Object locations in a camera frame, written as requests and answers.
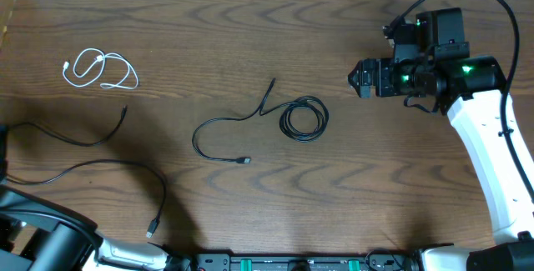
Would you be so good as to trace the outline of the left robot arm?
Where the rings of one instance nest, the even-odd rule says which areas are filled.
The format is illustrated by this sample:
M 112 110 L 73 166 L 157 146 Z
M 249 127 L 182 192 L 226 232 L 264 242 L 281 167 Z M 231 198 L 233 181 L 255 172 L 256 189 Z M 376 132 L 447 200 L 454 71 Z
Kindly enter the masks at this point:
M 105 238 L 71 209 L 8 187 L 7 140 L 1 126 L 2 270 L 188 270 L 191 260 L 152 243 Z

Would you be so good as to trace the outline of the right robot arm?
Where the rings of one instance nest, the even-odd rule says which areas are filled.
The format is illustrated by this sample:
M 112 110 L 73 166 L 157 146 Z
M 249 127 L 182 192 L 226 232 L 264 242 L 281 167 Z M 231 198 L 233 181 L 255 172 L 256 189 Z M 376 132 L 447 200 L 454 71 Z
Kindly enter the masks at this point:
M 436 244 L 417 249 L 405 270 L 531 270 L 533 159 L 512 102 L 501 103 L 506 79 L 492 56 L 471 57 L 459 8 L 419 13 L 383 29 L 390 58 L 359 61 L 348 76 L 358 96 L 432 96 L 470 156 L 486 198 L 495 246 L 484 250 Z

